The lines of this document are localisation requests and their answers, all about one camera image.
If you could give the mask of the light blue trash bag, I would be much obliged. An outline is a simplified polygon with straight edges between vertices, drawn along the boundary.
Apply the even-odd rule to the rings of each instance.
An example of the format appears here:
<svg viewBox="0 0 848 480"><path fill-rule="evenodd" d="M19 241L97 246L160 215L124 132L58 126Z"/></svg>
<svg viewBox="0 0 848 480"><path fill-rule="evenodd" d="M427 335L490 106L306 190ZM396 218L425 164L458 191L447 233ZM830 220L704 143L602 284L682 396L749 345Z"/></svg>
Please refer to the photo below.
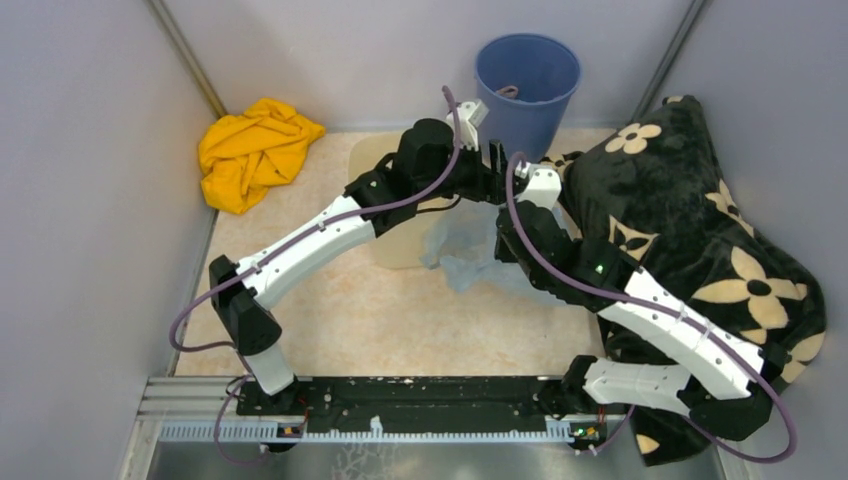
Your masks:
<svg viewBox="0 0 848 480"><path fill-rule="evenodd" d="M519 265L495 258L500 211L498 206L470 201L443 211L424 235L421 264L440 269L447 285L458 293L489 285L540 305L564 307L565 301L535 289Z"/></svg>

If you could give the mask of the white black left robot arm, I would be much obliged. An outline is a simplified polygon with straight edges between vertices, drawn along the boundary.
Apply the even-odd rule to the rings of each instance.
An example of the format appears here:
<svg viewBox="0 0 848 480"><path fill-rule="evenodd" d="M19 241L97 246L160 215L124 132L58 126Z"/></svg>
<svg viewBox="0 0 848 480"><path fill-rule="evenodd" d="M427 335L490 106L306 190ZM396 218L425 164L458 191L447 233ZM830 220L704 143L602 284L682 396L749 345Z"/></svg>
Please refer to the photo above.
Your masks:
<svg viewBox="0 0 848 480"><path fill-rule="evenodd" d="M263 404L285 414L300 399L297 375L278 345L282 328L271 313L291 289L343 253L413 219L422 203L503 202L505 167L499 140L469 146L446 122L418 120L399 135L395 150L382 154L309 222L251 256L216 258L209 267L212 307L261 389Z"/></svg>

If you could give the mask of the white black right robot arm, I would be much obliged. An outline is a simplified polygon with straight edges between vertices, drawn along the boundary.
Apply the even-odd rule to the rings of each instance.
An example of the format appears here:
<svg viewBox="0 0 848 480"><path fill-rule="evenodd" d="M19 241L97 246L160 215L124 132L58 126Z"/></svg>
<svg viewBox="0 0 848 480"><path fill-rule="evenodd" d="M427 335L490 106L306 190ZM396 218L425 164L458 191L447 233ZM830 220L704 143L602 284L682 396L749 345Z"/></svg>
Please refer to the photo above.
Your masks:
<svg viewBox="0 0 848 480"><path fill-rule="evenodd" d="M589 359L584 373L563 385L569 408L644 407L727 440L749 437L778 412L789 434L796 433L785 404L763 377L762 347L686 305L612 244L570 239L546 207L510 198L496 225L500 242L533 287L629 330L671 361Z"/></svg>

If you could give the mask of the blue plastic trash bin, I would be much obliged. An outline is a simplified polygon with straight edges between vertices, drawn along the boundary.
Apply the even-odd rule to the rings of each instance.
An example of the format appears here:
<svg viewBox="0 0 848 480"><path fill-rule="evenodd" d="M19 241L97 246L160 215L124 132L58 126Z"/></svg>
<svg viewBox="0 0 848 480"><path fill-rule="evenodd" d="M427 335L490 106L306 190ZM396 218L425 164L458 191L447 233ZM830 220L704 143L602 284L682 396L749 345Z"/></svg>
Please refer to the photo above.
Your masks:
<svg viewBox="0 0 848 480"><path fill-rule="evenodd" d="M551 37L517 33L491 40L474 62L476 98L489 109L479 128L482 144L497 139L508 156L521 152L530 161L540 160L553 143L581 75L577 55ZM496 94L508 85L519 88L516 100Z"/></svg>

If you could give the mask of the black floral blanket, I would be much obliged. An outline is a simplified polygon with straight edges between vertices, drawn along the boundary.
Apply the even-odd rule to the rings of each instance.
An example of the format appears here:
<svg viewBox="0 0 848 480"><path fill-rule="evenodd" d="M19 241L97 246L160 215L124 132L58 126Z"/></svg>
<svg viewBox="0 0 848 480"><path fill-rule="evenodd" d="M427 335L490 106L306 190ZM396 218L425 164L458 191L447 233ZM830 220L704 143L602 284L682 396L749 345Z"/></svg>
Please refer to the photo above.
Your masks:
<svg viewBox="0 0 848 480"><path fill-rule="evenodd" d="M666 97L589 151L550 165L579 234L615 245L711 322L775 354L763 376L777 392L819 354L822 289L744 219L695 97Z"/></svg>

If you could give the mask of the yellow crumpled cloth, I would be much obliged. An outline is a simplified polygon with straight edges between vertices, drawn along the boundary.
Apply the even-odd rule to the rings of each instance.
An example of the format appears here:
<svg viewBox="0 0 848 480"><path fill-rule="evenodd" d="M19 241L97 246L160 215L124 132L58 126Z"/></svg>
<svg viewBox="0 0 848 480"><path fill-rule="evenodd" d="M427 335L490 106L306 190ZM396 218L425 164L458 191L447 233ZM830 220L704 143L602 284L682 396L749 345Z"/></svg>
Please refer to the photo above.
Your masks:
<svg viewBox="0 0 848 480"><path fill-rule="evenodd" d="M206 204L230 214L246 213L272 188L292 183L312 144L325 134L323 125L268 97L239 115L221 117L197 146Z"/></svg>

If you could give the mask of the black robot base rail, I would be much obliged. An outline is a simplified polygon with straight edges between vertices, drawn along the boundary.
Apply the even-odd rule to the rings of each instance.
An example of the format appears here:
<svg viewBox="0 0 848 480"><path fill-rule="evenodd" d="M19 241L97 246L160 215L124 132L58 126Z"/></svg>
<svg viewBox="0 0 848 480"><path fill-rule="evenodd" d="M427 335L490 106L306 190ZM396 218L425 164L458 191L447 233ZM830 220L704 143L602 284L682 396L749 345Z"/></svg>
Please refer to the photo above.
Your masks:
<svg viewBox="0 0 848 480"><path fill-rule="evenodd" d="M269 395L246 377L151 378L138 409L163 441L300 445L554 444L590 453L623 406L579 406L547 376L302 377Z"/></svg>

